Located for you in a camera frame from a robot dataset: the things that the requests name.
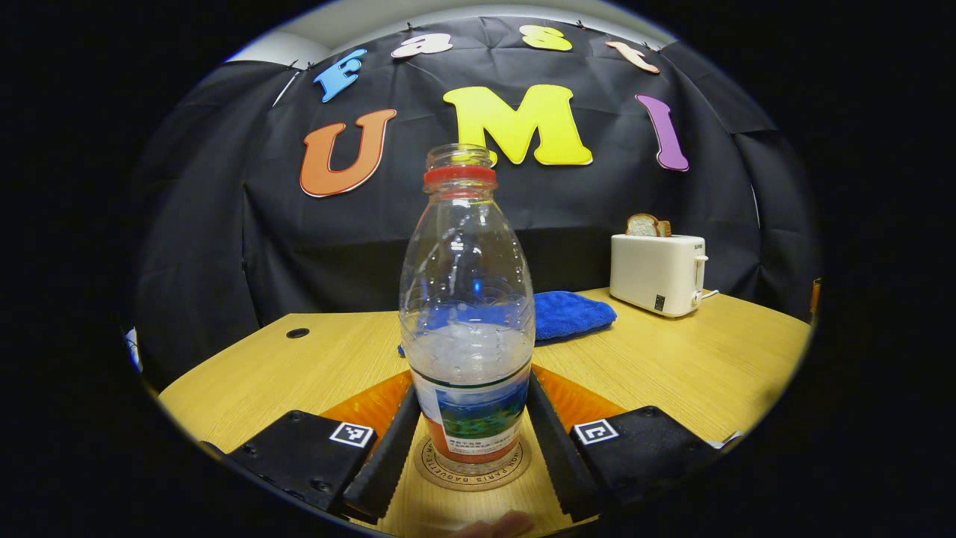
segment cork coaster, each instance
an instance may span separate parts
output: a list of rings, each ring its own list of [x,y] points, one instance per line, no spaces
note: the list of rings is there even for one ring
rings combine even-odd
[[[501,469],[487,474],[466,475],[456,473],[443,465],[436,456],[437,453],[435,445],[431,442],[431,436],[423,438],[419,441],[413,454],[415,468],[429,482],[455,491],[485,491],[514,482],[528,469],[532,458],[531,452],[525,450],[520,439],[511,452],[504,456],[508,459],[508,463]]]

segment clear plastic bottle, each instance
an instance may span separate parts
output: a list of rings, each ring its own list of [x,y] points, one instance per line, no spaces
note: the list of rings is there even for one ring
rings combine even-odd
[[[528,263],[492,196],[490,166],[482,146],[428,152],[428,206],[400,287],[402,347],[435,449],[466,474],[508,462],[534,349]]]

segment white toaster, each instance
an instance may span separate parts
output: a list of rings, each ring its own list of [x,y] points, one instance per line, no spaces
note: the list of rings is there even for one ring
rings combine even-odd
[[[704,239],[611,236],[611,295],[668,318],[697,309],[704,293]]]

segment blue towel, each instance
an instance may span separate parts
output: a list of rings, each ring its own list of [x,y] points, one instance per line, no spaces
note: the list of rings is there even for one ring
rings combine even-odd
[[[546,346],[611,326],[618,314],[610,304],[591,301],[570,291],[534,294],[534,344]],[[399,355],[405,352],[399,344]]]

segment table surface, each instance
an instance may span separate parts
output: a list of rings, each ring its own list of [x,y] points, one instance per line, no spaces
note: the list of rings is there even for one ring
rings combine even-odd
[[[746,432],[787,386],[808,343],[808,324],[717,294],[679,319],[619,301],[608,288],[578,292],[610,304],[610,328],[536,347],[532,361],[625,409],[655,405],[705,440]],[[307,336],[286,333],[307,327]],[[195,439],[230,452],[288,410],[315,415],[408,369],[397,352],[397,312],[289,314],[197,366],[159,395]],[[409,458],[378,530],[442,536],[510,509],[534,517],[529,536],[570,527],[561,513],[531,421],[521,432],[532,463],[516,481],[482,492],[443,489]],[[420,418],[413,448],[426,435]]]

